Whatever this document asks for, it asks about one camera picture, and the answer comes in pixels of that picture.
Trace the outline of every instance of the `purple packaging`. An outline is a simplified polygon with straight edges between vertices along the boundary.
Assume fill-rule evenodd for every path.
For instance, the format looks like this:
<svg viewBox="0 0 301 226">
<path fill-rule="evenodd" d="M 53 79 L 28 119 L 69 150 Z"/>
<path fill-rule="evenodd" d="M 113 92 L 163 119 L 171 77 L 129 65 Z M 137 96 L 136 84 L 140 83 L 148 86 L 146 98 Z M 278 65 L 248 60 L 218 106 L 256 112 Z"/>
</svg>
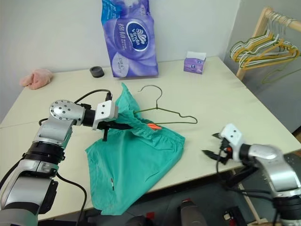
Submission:
<svg viewBox="0 0 301 226">
<path fill-rule="evenodd" d="M 203 73 L 204 64 L 206 61 L 206 53 L 187 52 L 184 60 L 184 71 L 197 74 Z"/>
<path fill-rule="evenodd" d="M 102 24 L 114 77 L 158 75 L 148 0 L 102 0 Z"/>
</svg>

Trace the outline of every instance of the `pink towel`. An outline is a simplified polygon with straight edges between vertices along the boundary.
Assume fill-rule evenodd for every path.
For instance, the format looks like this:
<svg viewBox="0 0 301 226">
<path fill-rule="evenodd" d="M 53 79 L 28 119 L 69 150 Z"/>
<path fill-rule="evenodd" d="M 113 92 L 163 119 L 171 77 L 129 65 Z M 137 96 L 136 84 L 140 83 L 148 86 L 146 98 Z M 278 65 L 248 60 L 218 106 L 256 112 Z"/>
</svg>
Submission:
<svg viewBox="0 0 301 226">
<path fill-rule="evenodd" d="M 50 83 L 53 74 L 47 69 L 34 70 L 30 75 L 20 80 L 20 86 L 28 86 L 30 89 L 41 88 Z"/>
</svg>

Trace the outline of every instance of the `white table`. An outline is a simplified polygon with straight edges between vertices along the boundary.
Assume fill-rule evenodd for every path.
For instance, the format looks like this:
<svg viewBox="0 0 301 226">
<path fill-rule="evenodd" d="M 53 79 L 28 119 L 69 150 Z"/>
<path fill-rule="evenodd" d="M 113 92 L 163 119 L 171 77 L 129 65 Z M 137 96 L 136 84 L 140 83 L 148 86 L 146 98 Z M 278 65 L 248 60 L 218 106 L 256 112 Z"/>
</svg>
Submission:
<svg viewBox="0 0 301 226">
<path fill-rule="evenodd" d="M 301 148 L 301 144 L 291 133 L 218 57 L 206 60 L 203 75 L 184 72 L 183 61 L 160 63 L 159 78 L 118 80 L 112 77 L 110 68 L 105 68 L 104 71 L 105 76 L 99 79 L 93 78 L 89 70 L 57 73 L 47 86 L 38 90 L 25 88 L 22 91 L 1 125 L 0 177 L 28 150 L 38 131 L 39 119 L 48 117 L 48 108 L 53 101 L 75 101 L 94 89 L 109 89 L 116 100 L 122 91 L 121 82 L 128 86 L 141 109 L 154 107 L 159 91 L 154 87 L 147 87 L 139 93 L 137 91 L 144 85 L 154 84 L 163 89 L 159 106 L 198 119 L 196 125 L 167 125 L 186 137 L 184 153 L 179 162 L 150 191 L 214 174 L 215 161 L 205 156 L 201 150 L 217 151 L 220 140 L 211 135 L 219 132 L 229 122 L 241 130 L 250 144 L 273 144 L 284 153 Z M 91 104 L 95 109 L 97 103 L 104 101 L 104 98 L 105 94 L 95 93 L 83 103 Z M 161 111 L 143 113 L 142 116 L 153 121 L 179 119 L 176 115 Z M 85 149 L 100 138 L 101 131 L 74 126 L 65 150 L 66 160 L 59 164 L 59 172 L 63 177 L 86 188 L 86 208 L 92 208 L 92 203 Z M 227 166 L 221 166 L 221 170 L 238 165 L 230 161 Z M 55 179 L 59 181 L 59 186 L 54 205 L 47 214 L 40 215 L 39 219 L 80 210 L 82 191 Z"/>
</svg>

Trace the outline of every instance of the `green wire hanger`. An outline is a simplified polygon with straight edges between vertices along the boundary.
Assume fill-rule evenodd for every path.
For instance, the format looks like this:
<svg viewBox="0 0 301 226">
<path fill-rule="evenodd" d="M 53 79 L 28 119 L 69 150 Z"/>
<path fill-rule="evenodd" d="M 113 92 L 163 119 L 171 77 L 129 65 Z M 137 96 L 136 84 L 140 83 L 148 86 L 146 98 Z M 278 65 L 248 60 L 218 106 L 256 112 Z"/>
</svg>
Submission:
<svg viewBox="0 0 301 226">
<path fill-rule="evenodd" d="M 177 115 L 179 115 L 181 118 L 193 118 L 195 120 L 195 122 L 189 122 L 189 121 L 174 121 L 174 122 L 158 122 L 158 123 L 154 123 L 154 124 L 173 124 L 173 123 L 188 123 L 188 124 L 197 124 L 198 120 L 193 117 L 193 116 L 190 116 L 190 115 L 187 115 L 187 116 L 182 116 L 179 112 L 175 112 L 175 111 L 171 111 L 171 110 L 167 110 L 167 109 L 164 109 L 164 108 L 161 108 L 161 107 L 158 107 L 158 100 L 162 97 L 163 95 L 163 91 L 162 89 L 159 87 L 159 86 L 156 86 L 156 85 L 146 85 L 146 86 L 143 86 L 142 89 L 138 92 L 141 92 L 145 87 L 147 86 L 154 86 L 156 88 L 158 88 L 161 92 L 160 96 L 157 98 L 156 100 L 156 107 L 152 107 L 152 108 L 148 108 L 148 109 L 145 109 L 145 110 L 140 110 L 140 111 L 136 111 L 134 113 L 139 113 L 139 112 L 146 112 L 146 111 L 151 111 L 151 110 L 162 110 L 162 111 L 165 111 L 165 112 L 171 112 L 171 113 L 175 113 Z"/>
</svg>

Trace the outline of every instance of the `gray floor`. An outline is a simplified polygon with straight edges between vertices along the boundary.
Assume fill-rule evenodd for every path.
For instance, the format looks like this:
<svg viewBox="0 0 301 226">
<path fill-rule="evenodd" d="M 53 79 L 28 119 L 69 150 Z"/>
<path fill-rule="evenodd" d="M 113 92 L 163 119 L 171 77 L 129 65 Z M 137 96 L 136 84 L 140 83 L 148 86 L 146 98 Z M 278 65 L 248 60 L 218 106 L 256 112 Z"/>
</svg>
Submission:
<svg viewBox="0 0 301 226">
<path fill-rule="evenodd" d="M 286 159 L 301 178 L 301 158 L 294 154 L 286 155 Z M 268 190 L 264 177 L 258 171 L 243 182 L 246 189 Z M 185 199 L 191 199 L 202 211 L 208 226 L 228 226 L 223 219 L 223 214 L 228 207 L 238 206 L 247 223 L 253 222 L 254 217 L 250 212 L 244 198 L 237 193 L 227 192 L 218 183 L 210 183 L 198 186 L 183 192 L 169 194 L 148 202 L 135 204 L 121 216 L 90 217 L 89 221 L 97 226 L 122 226 L 127 220 L 137 215 L 146 215 L 155 212 L 154 223 L 156 226 L 180 226 L 177 208 Z M 266 200 L 252 199 L 259 216 L 272 221 L 275 210 Z M 64 219 L 71 220 L 75 215 L 65 216 Z"/>
</svg>

